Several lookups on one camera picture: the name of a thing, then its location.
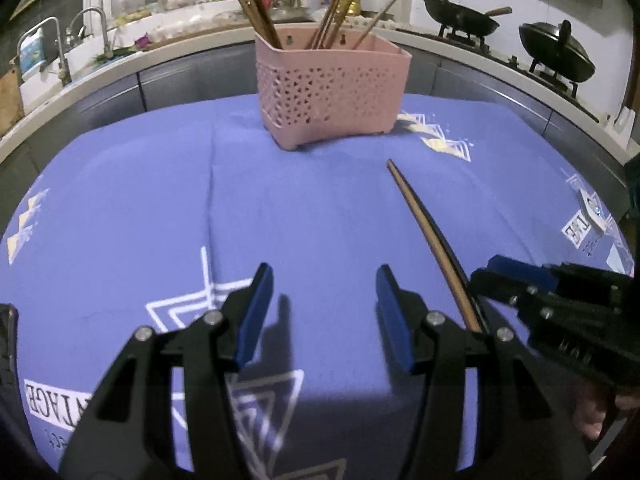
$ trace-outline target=wok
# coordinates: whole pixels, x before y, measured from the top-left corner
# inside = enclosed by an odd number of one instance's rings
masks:
[[[582,83],[596,71],[582,45],[571,36],[571,23],[559,27],[550,23],[525,23],[520,26],[520,41],[535,60],[569,81]]]
[[[492,20],[492,16],[513,12],[511,7],[500,7],[483,14],[449,0],[424,0],[424,5],[429,15],[444,27],[460,30],[479,38],[488,36],[500,26],[498,22]]]

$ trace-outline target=cutting board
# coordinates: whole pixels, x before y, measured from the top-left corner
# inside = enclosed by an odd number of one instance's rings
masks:
[[[23,117],[24,107],[18,84],[18,72],[13,68],[0,78],[0,137]]]

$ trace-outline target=blue tablecloth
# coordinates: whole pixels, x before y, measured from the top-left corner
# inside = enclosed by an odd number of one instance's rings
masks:
[[[130,118],[59,153],[16,211],[0,258],[0,301],[20,311],[24,408],[47,461],[57,466],[137,326],[184,327],[268,262],[275,290],[255,359],[228,378],[256,478],[394,478],[422,378],[404,376],[389,353],[376,269],[389,264],[402,288],[462,320],[388,158],[467,273],[494,254],[632,271],[610,217],[604,235],[579,233],[577,190],[593,189],[512,112],[415,95],[402,111],[411,120],[389,135],[284,152],[256,96],[242,96]],[[501,311],[526,338],[515,312]],[[474,443],[468,388],[461,464]],[[180,377],[174,389],[188,466]]]

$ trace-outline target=wooden chopstick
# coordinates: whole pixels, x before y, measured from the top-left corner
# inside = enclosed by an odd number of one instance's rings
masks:
[[[338,33],[340,32],[340,27],[344,23],[345,18],[347,17],[347,13],[349,12],[349,7],[354,0],[349,0],[349,3],[344,6],[344,9],[340,11],[338,17],[335,19],[334,30],[332,30],[331,35],[329,36],[329,40],[326,42],[325,48],[331,48],[334,46],[335,40],[338,38]]]
[[[462,314],[466,328],[472,332],[482,332],[479,314],[472,305],[471,300],[466,293],[466,287],[460,279],[453,263],[449,259],[447,251],[442,246],[438,235],[435,233],[429,219],[426,217],[424,213],[424,210],[426,210],[424,205],[420,202],[420,199],[415,195],[414,191],[409,186],[409,183],[391,159],[386,162],[386,166],[389,168],[391,175],[393,175],[396,184],[398,184],[398,187],[404,196],[404,200],[407,202],[409,209],[411,209],[411,212],[414,214],[414,218],[418,222],[420,230],[426,238],[433,256],[436,258],[438,266],[447,281],[447,285],[449,285],[451,295],[456,301],[460,314]]]
[[[313,36],[309,39],[309,41],[305,45],[306,50],[314,50],[318,46],[318,41],[320,40],[320,36],[322,35],[322,30],[324,29],[326,22],[329,19],[329,12],[331,10],[332,5],[334,4],[334,1],[335,0],[331,0],[329,2],[329,6],[327,7],[327,10],[324,14],[324,18],[322,18],[322,22],[320,23],[319,27],[316,28],[316,31],[314,32]]]
[[[242,7],[242,12],[251,23],[251,26],[255,29],[255,31],[264,37],[264,31],[262,30],[262,23],[258,21],[254,13],[253,7],[250,7],[250,3],[247,0],[238,0],[240,3],[240,7]]]
[[[338,5],[340,4],[340,0],[331,0],[329,4],[329,8],[324,15],[324,20],[322,20],[322,25],[320,27],[320,35],[318,36],[317,43],[314,45],[314,48],[322,48],[324,43],[326,34],[329,32],[329,28],[331,27],[331,22],[334,20],[335,11],[338,9]]]
[[[396,1],[398,0],[391,0],[388,4],[386,4],[386,7],[382,9],[376,15],[376,17],[373,18],[373,20],[371,20],[371,23],[369,23],[369,27],[367,27],[366,30],[362,33],[362,35],[358,38],[358,41],[356,41],[356,44],[353,45],[353,47],[351,48],[352,50],[356,50],[360,46],[360,44],[364,41],[364,39],[373,30],[373,27],[376,26],[376,24],[380,21],[380,19],[382,19],[382,16],[385,15],[385,13],[393,6],[394,3],[396,3]]]
[[[269,15],[269,11],[264,7],[262,0],[254,0],[255,7],[260,15],[262,22],[264,23],[264,28],[267,33],[268,38],[265,40],[271,43],[271,46],[274,48],[278,48],[282,50],[282,43],[280,42],[280,37],[276,32],[276,28],[273,25],[273,21],[271,20],[271,16]]]

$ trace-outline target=faucet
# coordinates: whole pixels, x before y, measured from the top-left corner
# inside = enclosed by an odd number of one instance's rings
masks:
[[[71,20],[71,25],[69,25],[69,29],[74,30],[74,23],[76,20],[87,12],[97,12],[100,14],[100,24],[102,25],[102,43],[104,44],[104,55],[107,59],[111,59],[113,57],[113,49],[109,44],[109,37],[107,36],[107,15],[100,7],[87,7],[86,9],[81,10],[76,14],[76,16]]]
[[[40,23],[31,27],[27,32],[25,32],[18,40],[18,63],[17,72],[18,72],[18,83],[24,83],[24,79],[22,79],[22,71],[20,70],[20,47],[22,46],[22,42],[32,33],[38,30],[44,23],[47,22],[55,22],[56,23],[56,34],[58,38],[58,55],[60,56],[58,60],[58,79],[62,81],[62,86],[66,86],[71,83],[71,72],[69,71],[69,64],[66,62],[65,53],[63,51],[64,44],[62,43],[62,36],[60,35],[60,20],[55,16],[49,16],[45,18]]]

